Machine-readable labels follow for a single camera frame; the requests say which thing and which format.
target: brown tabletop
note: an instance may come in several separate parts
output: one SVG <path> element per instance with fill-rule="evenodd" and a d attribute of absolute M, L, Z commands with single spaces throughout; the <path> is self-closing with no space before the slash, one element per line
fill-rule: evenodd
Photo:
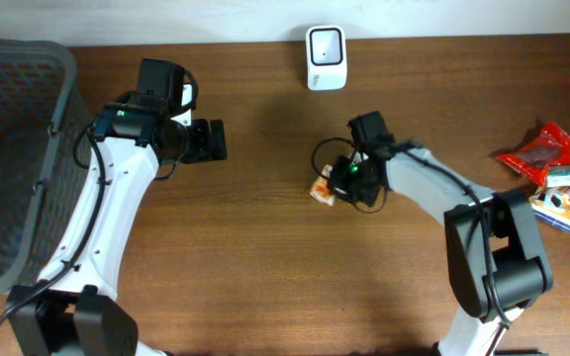
<path fill-rule="evenodd" d="M 449 167 L 495 190 L 527 183 L 490 153 L 536 122 L 570 133 L 570 35 L 349 41 L 338 91 L 305 84 L 305 46 L 191 44 L 72 49 L 91 112 L 136 86 L 142 57 L 190 69 L 194 117 L 223 119 L 229 160 L 181 166 L 146 192 L 118 302 L 141 340 L 179 354 L 346 355 L 430 346 L 457 303 L 443 228 L 405 197 L 377 215 L 308 194 L 310 153 L 379 110 Z M 344 147 L 319 156 L 329 162 Z M 570 355 L 570 235 L 540 224 L 555 287 L 501 349 Z M 0 297 L 0 312 L 5 298 Z M 19 354 L 6 325 L 0 355 Z"/>

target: gray plastic bin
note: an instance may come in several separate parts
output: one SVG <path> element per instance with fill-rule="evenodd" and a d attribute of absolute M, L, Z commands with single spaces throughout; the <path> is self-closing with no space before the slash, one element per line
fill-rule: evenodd
<path fill-rule="evenodd" d="M 62 45 L 0 40 L 0 294 L 35 282 L 82 189 L 72 147 L 91 117 L 75 77 Z"/>

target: white wall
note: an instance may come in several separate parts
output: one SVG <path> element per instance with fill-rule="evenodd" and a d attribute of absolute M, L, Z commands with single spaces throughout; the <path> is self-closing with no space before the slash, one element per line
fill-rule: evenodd
<path fill-rule="evenodd" d="M 0 38 L 64 45 L 570 33 L 570 0 L 0 0 Z"/>

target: camera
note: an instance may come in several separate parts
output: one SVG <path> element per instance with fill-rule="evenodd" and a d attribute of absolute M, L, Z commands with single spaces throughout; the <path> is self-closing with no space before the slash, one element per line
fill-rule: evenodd
<path fill-rule="evenodd" d="M 191 90 L 185 85 L 190 80 Z M 190 102 L 182 104 L 184 92 Z M 136 145 L 150 145 L 160 164 L 200 163 L 228 158 L 224 123 L 204 119 L 173 120 L 195 110 L 199 87 L 193 75 L 182 66 L 144 58 L 135 91 L 107 104 L 96 118 L 94 137 L 133 138 Z"/>

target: red snack bag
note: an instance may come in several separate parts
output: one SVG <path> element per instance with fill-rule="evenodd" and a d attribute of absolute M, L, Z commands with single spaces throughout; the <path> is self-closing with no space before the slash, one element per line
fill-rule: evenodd
<path fill-rule="evenodd" d="M 555 123 L 549 123 L 525 147 L 496 157 L 543 187 L 549 167 L 570 165 L 570 135 Z"/>

